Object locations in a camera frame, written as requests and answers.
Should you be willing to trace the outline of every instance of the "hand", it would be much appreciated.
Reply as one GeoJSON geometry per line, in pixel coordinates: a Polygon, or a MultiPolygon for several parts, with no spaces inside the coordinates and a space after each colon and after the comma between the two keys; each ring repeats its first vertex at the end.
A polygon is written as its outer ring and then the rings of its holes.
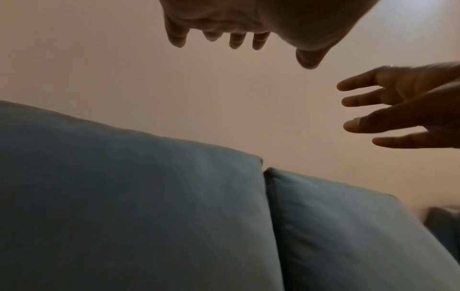
{"type": "Polygon", "coordinates": [[[169,41],[183,47],[190,29],[209,41],[230,33],[239,48],[254,33],[261,49],[271,32],[297,48],[301,66],[313,69],[379,0],[160,0],[169,41]]]}
{"type": "Polygon", "coordinates": [[[346,97],[347,107],[386,104],[390,107],[347,121],[354,133],[379,133],[423,126],[426,131],[401,137],[374,138],[375,145],[394,149],[460,148],[460,62],[423,67],[380,67],[338,83],[340,91],[380,86],[346,97]]]}

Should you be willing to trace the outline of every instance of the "wall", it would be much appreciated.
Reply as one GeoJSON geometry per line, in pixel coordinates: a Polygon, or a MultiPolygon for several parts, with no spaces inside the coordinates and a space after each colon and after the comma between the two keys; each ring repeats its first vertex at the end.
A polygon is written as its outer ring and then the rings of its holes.
{"type": "Polygon", "coordinates": [[[394,194],[415,213],[460,205],[460,151],[388,150],[342,123],[341,79],[460,59],[458,0],[383,0],[314,70],[276,36],[231,50],[172,47],[156,0],[0,0],[0,98],[258,154],[275,166],[394,194]]]}

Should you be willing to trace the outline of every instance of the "blue cushion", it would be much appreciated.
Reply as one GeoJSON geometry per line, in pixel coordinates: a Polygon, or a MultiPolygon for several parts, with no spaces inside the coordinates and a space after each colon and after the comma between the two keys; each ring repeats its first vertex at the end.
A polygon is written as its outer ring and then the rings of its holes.
{"type": "Polygon", "coordinates": [[[395,197],[265,172],[286,291],[457,291],[460,267],[395,197]]]}
{"type": "Polygon", "coordinates": [[[7,102],[0,132],[0,290],[283,290],[258,157],[7,102]]]}

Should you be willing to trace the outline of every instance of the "couch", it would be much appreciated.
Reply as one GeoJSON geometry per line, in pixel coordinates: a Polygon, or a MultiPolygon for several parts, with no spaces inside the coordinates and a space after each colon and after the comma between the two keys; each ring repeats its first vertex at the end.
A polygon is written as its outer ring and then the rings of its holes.
{"type": "Polygon", "coordinates": [[[397,198],[251,154],[0,102],[0,158],[0,290],[460,290],[397,198]]]}

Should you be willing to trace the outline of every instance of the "fingernail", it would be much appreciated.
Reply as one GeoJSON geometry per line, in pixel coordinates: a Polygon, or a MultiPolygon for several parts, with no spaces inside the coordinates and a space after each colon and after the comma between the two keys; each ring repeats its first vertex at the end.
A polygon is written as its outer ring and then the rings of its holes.
{"type": "Polygon", "coordinates": [[[359,122],[361,121],[361,117],[357,117],[353,120],[349,120],[344,123],[344,129],[346,131],[356,131],[359,128],[359,122]]]}

